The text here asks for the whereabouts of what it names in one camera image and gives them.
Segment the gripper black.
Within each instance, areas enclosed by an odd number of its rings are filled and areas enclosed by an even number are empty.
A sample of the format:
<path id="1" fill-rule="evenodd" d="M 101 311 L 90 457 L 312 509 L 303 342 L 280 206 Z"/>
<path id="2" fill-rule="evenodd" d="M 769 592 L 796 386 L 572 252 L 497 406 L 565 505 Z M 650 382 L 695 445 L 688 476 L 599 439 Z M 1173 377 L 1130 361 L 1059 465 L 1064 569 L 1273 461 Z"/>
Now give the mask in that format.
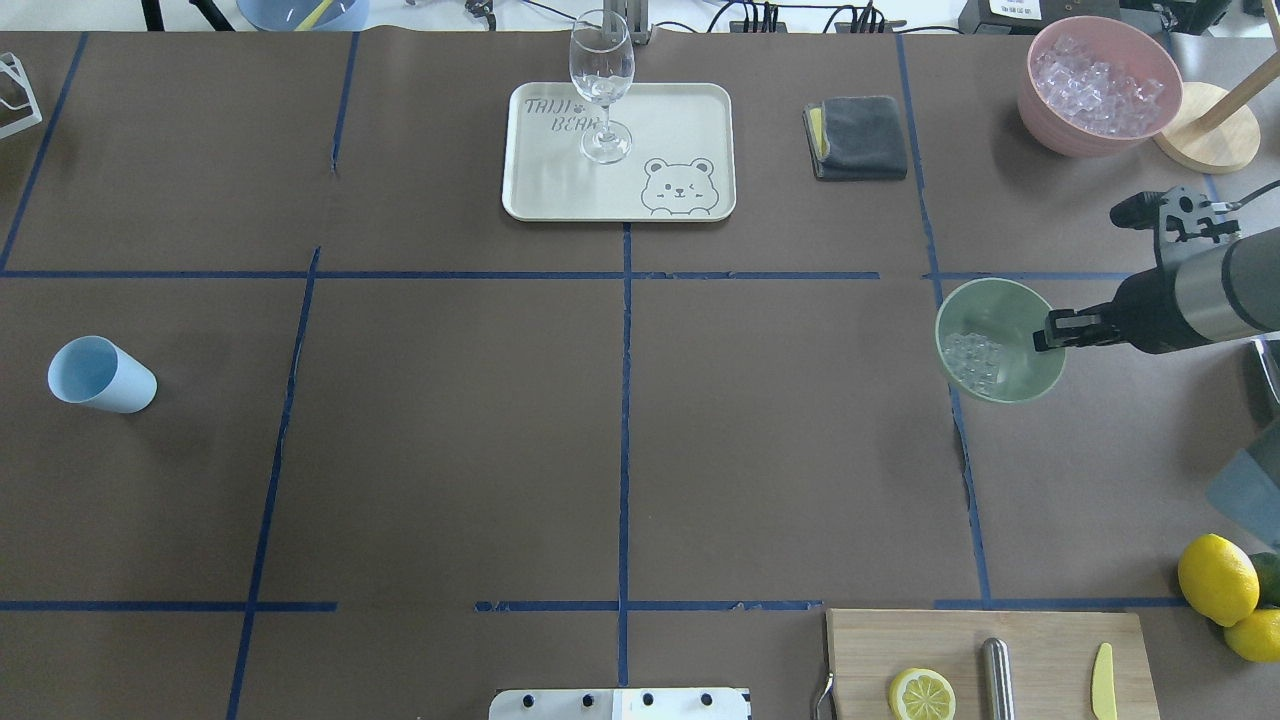
<path id="1" fill-rule="evenodd" d="M 1170 354 L 1184 348 L 1185 322 L 1158 268 L 1130 275 L 1103 311 L 1055 309 L 1033 333 L 1034 350 L 1130 345 L 1144 354 Z"/>

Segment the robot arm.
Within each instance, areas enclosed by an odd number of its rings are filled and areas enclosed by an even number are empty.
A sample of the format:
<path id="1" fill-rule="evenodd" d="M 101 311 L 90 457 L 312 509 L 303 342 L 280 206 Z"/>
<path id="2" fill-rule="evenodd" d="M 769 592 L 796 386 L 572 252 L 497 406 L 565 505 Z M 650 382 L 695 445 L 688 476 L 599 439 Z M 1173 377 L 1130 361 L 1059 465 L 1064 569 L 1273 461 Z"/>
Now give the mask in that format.
<path id="1" fill-rule="evenodd" d="M 1170 354 L 1253 340 L 1277 357 L 1277 231 L 1194 252 L 1128 277 L 1107 302 L 1052 310 L 1033 336 L 1036 351 L 1130 345 Z M 1225 518 L 1277 550 L 1277 400 L 1260 434 L 1210 482 L 1206 497 Z"/>

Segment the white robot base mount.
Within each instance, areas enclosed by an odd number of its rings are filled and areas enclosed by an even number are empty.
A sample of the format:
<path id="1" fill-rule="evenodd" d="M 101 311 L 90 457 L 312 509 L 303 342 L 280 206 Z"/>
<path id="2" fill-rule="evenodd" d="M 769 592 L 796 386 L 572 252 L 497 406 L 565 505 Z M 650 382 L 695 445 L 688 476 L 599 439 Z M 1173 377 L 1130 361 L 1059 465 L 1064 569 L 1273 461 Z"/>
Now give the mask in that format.
<path id="1" fill-rule="evenodd" d="M 751 719 L 746 689 L 732 687 L 508 689 L 489 719 Z"/>

